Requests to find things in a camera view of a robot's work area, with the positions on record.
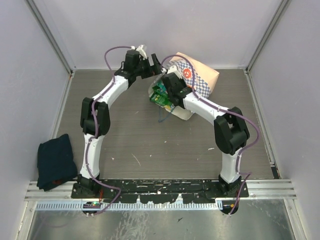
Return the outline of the checkered paper bag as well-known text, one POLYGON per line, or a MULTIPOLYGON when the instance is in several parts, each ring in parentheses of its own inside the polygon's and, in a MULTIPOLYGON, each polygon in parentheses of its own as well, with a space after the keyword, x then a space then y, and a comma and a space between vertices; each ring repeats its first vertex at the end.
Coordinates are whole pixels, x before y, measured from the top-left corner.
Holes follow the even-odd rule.
MULTIPOLYGON (((176 54, 177 56, 169 59, 165 67, 169 68, 172 65, 176 65, 186 85, 188 87, 194 87, 197 94, 203 98, 209 98, 215 88, 220 73, 181 52, 177 52, 176 54)), ((164 86, 160 76, 156 77, 148 89, 149 99, 152 94, 152 87, 155 85, 164 86)), ((183 109, 180 106, 175 106, 173 111, 169 113, 185 121, 189 120, 194 114, 192 111, 183 109)))

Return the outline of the green snack packet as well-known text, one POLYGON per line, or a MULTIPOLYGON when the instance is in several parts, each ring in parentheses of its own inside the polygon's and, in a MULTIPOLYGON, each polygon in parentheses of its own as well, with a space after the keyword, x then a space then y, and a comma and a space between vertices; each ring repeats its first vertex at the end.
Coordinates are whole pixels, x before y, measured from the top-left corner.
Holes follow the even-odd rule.
POLYGON ((149 100, 158 106, 172 112, 175 108, 174 104, 169 101, 167 91, 163 85, 155 85, 151 88, 151 96, 149 100))

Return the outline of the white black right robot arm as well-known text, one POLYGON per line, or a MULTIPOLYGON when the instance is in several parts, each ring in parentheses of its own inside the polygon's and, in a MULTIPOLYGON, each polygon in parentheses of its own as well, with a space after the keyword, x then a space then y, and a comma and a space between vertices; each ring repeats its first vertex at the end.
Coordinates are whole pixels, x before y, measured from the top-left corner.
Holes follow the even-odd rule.
POLYGON ((168 100, 177 108, 196 113, 214 128, 214 139, 222 152, 222 168, 218 176, 220 193, 225 197, 239 194, 244 186, 239 171, 243 148, 250 138, 248 127, 239 108, 225 108, 197 95, 175 73, 160 78, 168 100))

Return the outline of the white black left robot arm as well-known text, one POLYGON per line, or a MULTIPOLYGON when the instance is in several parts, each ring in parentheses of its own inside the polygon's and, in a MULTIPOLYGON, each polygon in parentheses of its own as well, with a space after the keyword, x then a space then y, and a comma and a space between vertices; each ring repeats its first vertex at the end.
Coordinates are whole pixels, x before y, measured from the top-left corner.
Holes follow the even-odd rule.
POLYGON ((146 46, 124 46, 127 49, 120 68, 114 72, 110 82, 95 96, 82 100, 80 127, 84 134, 84 153, 76 187, 88 198, 95 198, 100 193, 99 162, 102 143, 111 127, 110 107, 138 77, 145 79, 162 73, 162 67, 153 53, 150 64, 146 46))

